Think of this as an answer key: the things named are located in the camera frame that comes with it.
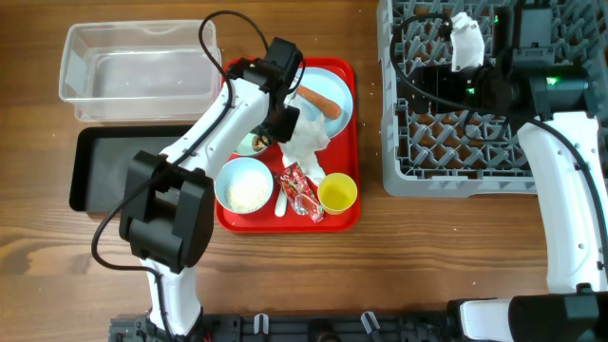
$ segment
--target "red tray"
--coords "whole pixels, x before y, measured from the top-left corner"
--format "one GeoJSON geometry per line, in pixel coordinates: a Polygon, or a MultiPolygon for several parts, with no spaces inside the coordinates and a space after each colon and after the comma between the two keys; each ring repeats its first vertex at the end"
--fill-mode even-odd
{"type": "MultiPolygon", "coordinates": [[[[306,67],[322,67],[338,75],[349,86],[354,94],[354,73],[352,67],[337,58],[313,57],[306,59],[306,67]]],[[[328,147],[316,152],[319,165],[326,174],[341,172],[352,177],[359,186],[359,158],[357,154],[356,111],[353,110],[351,121],[346,128],[330,140],[328,147]]],[[[281,158],[283,154],[274,144],[256,158],[264,162],[276,175],[284,169],[281,158]]],[[[275,216],[276,198],[280,186],[275,182],[273,195],[264,207],[247,215],[238,215],[224,209],[216,201],[218,222],[227,230],[238,234],[274,234],[274,233],[335,233],[350,229],[359,220],[361,201],[359,197],[352,207],[341,215],[324,214],[323,220],[314,223],[308,216],[300,216],[292,206],[287,205],[287,212],[282,218],[275,216]]]]}

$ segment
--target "clear plastic container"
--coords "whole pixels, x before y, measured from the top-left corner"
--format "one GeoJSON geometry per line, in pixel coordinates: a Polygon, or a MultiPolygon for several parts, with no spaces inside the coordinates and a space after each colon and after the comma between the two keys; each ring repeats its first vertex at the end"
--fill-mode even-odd
{"type": "MultiPolygon", "coordinates": [[[[83,122],[195,120],[221,76],[202,51],[200,21],[77,24],[69,29],[59,97],[83,122]]],[[[220,62],[213,23],[203,40],[220,62]]]]}

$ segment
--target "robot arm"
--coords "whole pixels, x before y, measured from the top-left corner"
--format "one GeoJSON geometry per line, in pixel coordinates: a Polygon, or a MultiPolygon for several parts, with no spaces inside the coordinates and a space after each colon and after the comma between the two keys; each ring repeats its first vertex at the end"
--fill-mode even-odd
{"type": "Polygon", "coordinates": [[[164,334],[164,314],[171,335],[194,338],[200,334],[194,266],[213,233],[213,179],[252,130],[279,142],[291,138],[299,110],[285,104],[295,90],[290,86],[301,62],[302,53],[293,43],[275,38],[263,59],[241,59],[229,68],[226,82],[233,89],[230,109],[225,111],[229,99],[225,86],[183,137],[159,156],[142,151],[130,163],[126,194],[160,172],[167,174],[124,207],[120,225],[121,238],[130,243],[132,254],[143,266],[161,274],[162,286],[158,288],[157,279],[148,273],[153,303],[149,315],[153,329],[149,331],[159,332],[161,340],[172,340],[164,334]],[[170,188],[180,191],[177,203],[156,197],[157,192],[170,188]],[[161,312],[161,299],[166,303],[165,313],[161,312]]]}
{"type": "MultiPolygon", "coordinates": [[[[588,162],[607,208],[606,186],[598,157],[598,120],[585,112],[562,112],[547,124],[556,128],[588,162]]],[[[587,283],[594,292],[607,291],[601,234],[589,186],[572,154],[548,132],[530,124],[518,131],[541,205],[547,242],[547,287],[551,294],[573,294],[587,283]]]]}
{"type": "MultiPolygon", "coordinates": [[[[405,76],[393,58],[395,34],[391,41],[391,61],[406,85],[408,106],[416,113],[432,107],[439,113],[467,109],[504,115],[517,132],[538,189],[550,294],[456,300],[448,311],[463,339],[574,341],[583,333],[591,340],[608,338],[602,328],[608,311],[603,254],[608,242],[605,226],[599,224],[599,218],[606,220],[608,200],[598,158],[599,124],[590,115],[596,103],[588,75],[579,66],[553,65],[552,12],[546,4],[518,3],[495,14],[495,64],[477,64],[485,50],[475,39],[479,26],[462,13],[451,20],[441,14],[427,17],[439,16],[443,27],[453,26],[440,31],[444,38],[450,33],[451,66],[419,66],[405,76]],[[578,165],[565,142],[532,120],[561,134],[586,165],[578,165]],[[587,169],[591,177],[584,174],[587,169]],[[597,188],[598,201],[591,187],[597,188]]],[[[425,17],[412,17],[397,29],[420,19],[425,17]]]]}

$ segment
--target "rice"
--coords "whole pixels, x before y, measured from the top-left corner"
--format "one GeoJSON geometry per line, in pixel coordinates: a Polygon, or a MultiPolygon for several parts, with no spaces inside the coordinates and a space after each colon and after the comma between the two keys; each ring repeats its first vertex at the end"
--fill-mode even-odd
{"type": "Polygon", "coordinates": [[[259,172],[248,170],[232,179],[226,189],[226,200],[237,213],[251,213],[261,208],[270,195],[270,184],[259,172]]]}

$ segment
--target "blue plate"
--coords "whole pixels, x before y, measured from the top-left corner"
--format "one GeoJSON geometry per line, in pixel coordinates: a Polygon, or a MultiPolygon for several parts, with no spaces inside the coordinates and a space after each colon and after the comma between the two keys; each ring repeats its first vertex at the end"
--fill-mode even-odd
{"type": "MultiPolygon", "coordinates": [[[[325,118],[325,131],[328,137],[331,139],[340,134],[351,121],[353,109],[351,91],[346,83],[338,75],[324,68],[307,67],[304,71],[301,85],[334,101],[342,108],[342,114],[338,119],[330,120],[325,118]]],[[[300,109],[309,121],[316,121],[319,116],[323,115],[320,110],[308,101],[301,97],[299,100],[302,103],[300,109]]]]}

